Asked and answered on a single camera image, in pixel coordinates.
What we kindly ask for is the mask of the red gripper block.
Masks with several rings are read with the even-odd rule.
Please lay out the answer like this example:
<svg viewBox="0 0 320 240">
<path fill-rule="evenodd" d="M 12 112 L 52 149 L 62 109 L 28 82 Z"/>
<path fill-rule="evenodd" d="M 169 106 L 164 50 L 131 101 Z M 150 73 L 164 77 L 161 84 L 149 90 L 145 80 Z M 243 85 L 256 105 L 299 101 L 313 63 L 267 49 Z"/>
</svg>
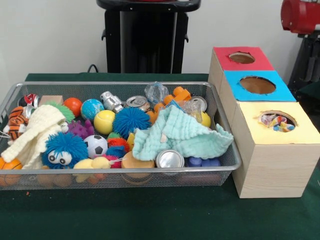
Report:
<svg viewBox="0 0 320 240">
<path fill-rule="evenodd" d="M 319 0 L 283 0 L 280 10 L 280 20 L 283 30 L 295 34 L 310 35 L 320 31 L 320 1 Z M 317 39 L 312 43 L 309 58 L 309 40 L 303 38 L 300 49 L 300 74 L 304 81 L 308 70 L 309 80 L 316 82 Z"/>
</svg>

